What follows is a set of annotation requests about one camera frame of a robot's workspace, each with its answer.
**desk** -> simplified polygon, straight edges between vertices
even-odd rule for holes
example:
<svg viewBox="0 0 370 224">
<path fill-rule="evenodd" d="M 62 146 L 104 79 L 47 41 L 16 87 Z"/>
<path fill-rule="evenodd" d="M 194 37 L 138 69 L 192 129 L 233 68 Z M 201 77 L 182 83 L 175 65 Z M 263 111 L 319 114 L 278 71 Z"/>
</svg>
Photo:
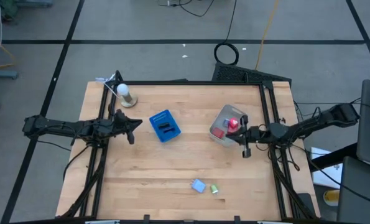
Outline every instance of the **desk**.
<svg viewBox="0 0 370 224">
<path fill-rule="evenodd" d="M 144 122 L 134 131 L 134 145 L 129 145 L 122 135 L 110 139 L 98 219 L 141 220 L 149 214 L 153 220 L 233 220 L 235 215 L 241 220 L 280 220 L 267 152 L 258 151 L 251 144 L 251 158 L 243 159 L 242 147 L 223 147 L 208 136 L 210 125 L 225 104 L 247 113 L 249 125 L 263 124 L 258 86 L 131 85 L 130 89 L 139 97 L 137 105 L 127 109 L 117 102 L 116 108 Z M 274 91 L 279 116 L 288 125 L 296 123 L 289 84 L 276 82 Z M 103 84 L 88 83 L 81 120 L 98 116 L 102 92 Z M 166 109 L 182 133 L 162 144 L 149 118 Z M 303 147 L 299 140 L 295 144 Z M 84 146 L 83 141 L 77 140 L 70 159 Z M 90 152 L 81 155 L 67 170 L 57 215 L 66 212 L 82 191 Z M 290 166 L 294 189 L 312 196 L 320 216 L 305 153 L 294 147 L 292 154 L 301 168 L 297 172 Z M 219 194 L 212 195 L 209 189 L 197 193 L 190 188 L 192 179 L 216 184 Z M 290 217 L 284 188 L 283 192 Z"/>
</svg>

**white paper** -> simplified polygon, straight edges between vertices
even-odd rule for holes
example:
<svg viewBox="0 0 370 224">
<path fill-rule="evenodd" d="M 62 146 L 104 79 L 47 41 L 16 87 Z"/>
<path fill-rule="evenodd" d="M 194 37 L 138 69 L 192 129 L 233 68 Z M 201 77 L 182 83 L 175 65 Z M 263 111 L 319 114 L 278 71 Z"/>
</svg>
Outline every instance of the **white paper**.
<svg viewBox="0 0 370 224">
<path fill-rule="evenodd" d="M 315 147 L 312 147 L 312 152 L 318 153 L 318 154 L 328 154 L 330 151 L 324 150 L 324 149 L 318 149 Z M 316 155 L 312 154 L 312 159 L 318 158 L 322 155 Z M 342 164 L 338 164 L 335 166 L 327 167 L 323 169 L 323 172 L 328 174 L 331 178 L 336 180 L 337 182 L 341 183 L 341 176 L 342 176 Z M 334 183 L 332 180 L 330 180 L 326 175 L 324 175 L 320 171 L 316 171 L 312 173 L 312 179 L 313 183 L 317 185 L 332 187 L 335 189 L 339 189 L 340 186 L 336 183 Z"/>
</svg>

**blue box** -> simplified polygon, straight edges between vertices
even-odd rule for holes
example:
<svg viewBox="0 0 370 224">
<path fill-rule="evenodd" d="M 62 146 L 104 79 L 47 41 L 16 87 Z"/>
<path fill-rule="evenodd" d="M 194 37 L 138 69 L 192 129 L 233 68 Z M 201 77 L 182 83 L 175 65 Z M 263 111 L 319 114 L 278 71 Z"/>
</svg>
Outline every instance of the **blue box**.
<svg viewBox="0 0 370 224">
<path fill-rule="evenodd" d="M 223 126 L 224 126 L 224 127 L 226 127 L 226 128 L 228 128 L 228 127 L 229 127 L 229 122 L 230 122 L 230 120 L 229 120 L 229 119 L 225 119 L 225 120 L 223 121 Z"/>
<path fill-rule="evenodd" d="M 198 193 L 203 193 L 205 189 L 205 184 L 201 180 L 195 179 L 192 183 L 192 188 L 197 190 Z"/>
<path fill-rule="evenodd" d="M 166 142 L 168 140 L 173 139 L 174 137 L 177 137 L 180 134 L 180 129 L 175 122 L 174 118 L 172 117 L 169 110 L 162 111 L 152 117 L 149 118 L 149 121 L 154 128 L 155 133 L 160 139 L 160 142 Z M 164 133 L 164 130 L 167 129 L 159 129 L 159 124 L 168 122 L 170 124 L 171 128 L 175 128 L 174 131 L 169 131 L 167 133 Z"/>
</svg>

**blue container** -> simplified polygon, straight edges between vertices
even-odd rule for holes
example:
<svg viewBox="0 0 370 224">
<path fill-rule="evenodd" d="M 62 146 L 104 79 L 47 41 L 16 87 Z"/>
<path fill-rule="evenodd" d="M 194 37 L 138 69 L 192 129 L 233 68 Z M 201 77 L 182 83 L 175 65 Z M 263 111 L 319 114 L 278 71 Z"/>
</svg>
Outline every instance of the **blue container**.
<svg viewBox="0 0 370 224">
<path fill-rule="evenodd" d="M 149 118 L 149 121 L 152 124 L 154 131 L 161 142 L 166 142 L 170 139 L 173 139 L 174 137 L 177 137 L 180 134 L 180 129 L 169 110 L 162 111 L 152 116 L 151 118 Z M 170 128 L 175 128 L 175 130 L 164 133 L 164 131 L 169 128 L 159 129 L 159 125 L 166 122 L 170 124 Z"/>
</svg>

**red object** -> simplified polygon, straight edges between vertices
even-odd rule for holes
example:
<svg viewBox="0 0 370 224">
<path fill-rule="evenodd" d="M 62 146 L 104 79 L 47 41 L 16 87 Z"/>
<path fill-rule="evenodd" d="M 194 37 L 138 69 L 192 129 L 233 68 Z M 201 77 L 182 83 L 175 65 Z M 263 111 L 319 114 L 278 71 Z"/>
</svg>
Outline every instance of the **red object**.
<svg viewBox="0 0 370 224">
<path fill-rule="evenodd" d="M 214 128 L 214 130 L 212 130 L 212 134 L 221 139 L 224 136 L 224 131 L 219 128 Z"/>
<path fill-rule="evenodd" d="M 238 126 L 239 126 L 239 121 L 236 118 L 232 118 L 229 120 L 229 128 L 233 128 L 237 130 Z"/>
<path fill-rule="evenodd" d="M 234 133 L 234 132 L 236 132 L 238 130 L 238 128 L 231 128 L 230 126 L 229 126 L 229 128 L 228 128 L 228 133 Z"/>
</svg>

